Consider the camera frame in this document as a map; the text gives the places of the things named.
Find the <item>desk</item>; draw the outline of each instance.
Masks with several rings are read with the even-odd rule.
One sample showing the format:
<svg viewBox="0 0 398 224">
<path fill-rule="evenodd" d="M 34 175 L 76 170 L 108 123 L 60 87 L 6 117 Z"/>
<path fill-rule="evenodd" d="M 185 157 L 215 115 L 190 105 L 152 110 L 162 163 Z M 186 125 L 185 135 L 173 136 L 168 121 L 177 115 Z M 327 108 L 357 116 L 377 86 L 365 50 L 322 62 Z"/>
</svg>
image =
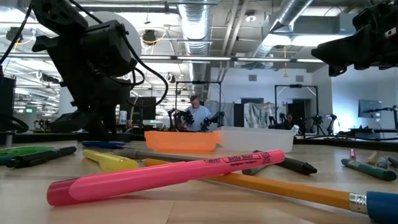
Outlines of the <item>desk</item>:
<svg viewBox="0 0 398 224">
<path fill-rule="evenodd" d="M 35 167 L 17 170 L 0 167 L 2 224 L 371 223 L 366 215 L 207 180 L 193 180 L 110 200 L 54 208 L 46 201 L 49 184 L 100 173 L 101 170 L 96 163 L 82 160 L 81 145 L 75 141 L 40 145 L 75 145 L 78 146 L 78 151 L 75 155 Z M 145 148 L 144 142 L 132 142 L 131 145 Z M 356 151 L 359 161 L 365 161 L 371 153 L 369 150 Z M 380 153 L 383 156 L 398 157 L 393 152 Z M 218 157 L 233 154 L 240 153 L 218 149 L 213 154 L 191 156 Z M 305 176 L 279 166 L 270 166 L 259 175 L 350 192 L 376 190 L 398 193 L 398 181 L 385 182 L 343 167 L 340 159 L 349 156 L 347 148 L 294 145 L 288 156 L 311 163 L 318 169 L 318 173 Z"/>
</svg>

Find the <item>white plastic container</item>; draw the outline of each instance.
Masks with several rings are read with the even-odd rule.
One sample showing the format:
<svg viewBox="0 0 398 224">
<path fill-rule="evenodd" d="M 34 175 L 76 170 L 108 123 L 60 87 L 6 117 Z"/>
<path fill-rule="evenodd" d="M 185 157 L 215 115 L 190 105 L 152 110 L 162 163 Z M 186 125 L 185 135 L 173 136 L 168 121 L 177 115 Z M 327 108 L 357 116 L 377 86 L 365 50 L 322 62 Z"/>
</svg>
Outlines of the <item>white plastic container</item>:
<svg viewBox="0 0 398 224">
<path fill-rule="evenodd" d="M 218 144 L 227 150 L 252 152 L 279 149 L 290 152 L 293 148 L 292 130 L 221 127 L 218 131 Z"/>
</svg>

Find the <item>green marker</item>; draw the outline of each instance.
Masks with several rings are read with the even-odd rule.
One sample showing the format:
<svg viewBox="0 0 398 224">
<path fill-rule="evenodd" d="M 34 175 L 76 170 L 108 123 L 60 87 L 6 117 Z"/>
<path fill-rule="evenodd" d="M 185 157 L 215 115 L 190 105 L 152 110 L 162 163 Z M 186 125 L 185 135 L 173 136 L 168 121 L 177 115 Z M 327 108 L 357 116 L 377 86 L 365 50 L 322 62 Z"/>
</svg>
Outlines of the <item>green marker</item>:
<svg viewBox="0 0 398 224">
<path fill-rule="evenodd" d="M 52 151 L 54 147 L 47 146 L 26 146 L 0 149 L 0 166 L 6 165 L 12 158 L 36 152 Z"/>
<path fill-rule="evenodd" d="M 397 174 L 391 170 L 370 166 L 362 162 L 342 159 L 341 163 L 346 167 L 360 171 L 364 174 L 371 175 L 381 180 L 393 181 L 397 178 Z"/>
</svg>

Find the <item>pink marker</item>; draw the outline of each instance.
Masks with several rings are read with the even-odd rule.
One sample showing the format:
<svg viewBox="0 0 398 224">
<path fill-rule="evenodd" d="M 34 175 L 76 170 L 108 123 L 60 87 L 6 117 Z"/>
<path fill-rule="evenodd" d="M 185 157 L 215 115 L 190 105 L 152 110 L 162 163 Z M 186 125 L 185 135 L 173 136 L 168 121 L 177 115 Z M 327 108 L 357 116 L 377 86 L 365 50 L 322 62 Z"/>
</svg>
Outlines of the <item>pink marker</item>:
<svg viewBox="0 0 398 224">
<path fill-rule="evenodd" d="M 89 175 L 52 183 L 47 190 L 47 201 L 53 206 L 89 202 L 212 175 L 276 164 L 283 162 L 284 159 L 284 152 L 275 150 Z"/>
</svg>

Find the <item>man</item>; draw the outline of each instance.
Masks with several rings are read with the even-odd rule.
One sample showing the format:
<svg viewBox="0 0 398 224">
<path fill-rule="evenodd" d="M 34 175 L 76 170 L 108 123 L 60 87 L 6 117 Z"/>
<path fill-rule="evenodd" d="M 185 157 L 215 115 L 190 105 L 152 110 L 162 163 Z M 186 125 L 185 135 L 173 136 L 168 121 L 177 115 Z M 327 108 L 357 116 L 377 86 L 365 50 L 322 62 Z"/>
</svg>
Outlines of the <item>man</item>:
<svg viewBox="0 0 398 224">
<path fill-rule="evenodd" d="M 190 111 L 193 120 L 193 124 L 187 124 L 187 130 L 188 131 L 200 131 L 200 123 L 203 122 L 203 120 L 211 115 L 209 109 L 206 107 L 200 105 L 199 99 L 197 96 L 191 96 L 190 99 L 191 101 L 191 106 L 188 107 L 185 111 Z"/>
<path fill-rule="evenodd" d="M 287 115 L 287 119 L 286 119 L 286 121 L 285 121 L 285 123 L 284 123 L 284 126 L 285 126 L 285 129 L 286 129 L 286 130 L 290 130 L 290 129 L 293 128 L 293 123 L 292 123 L 292 121 L 293 121 L 293 115 L 288 114 L 288 115 Z"/>
</svg>

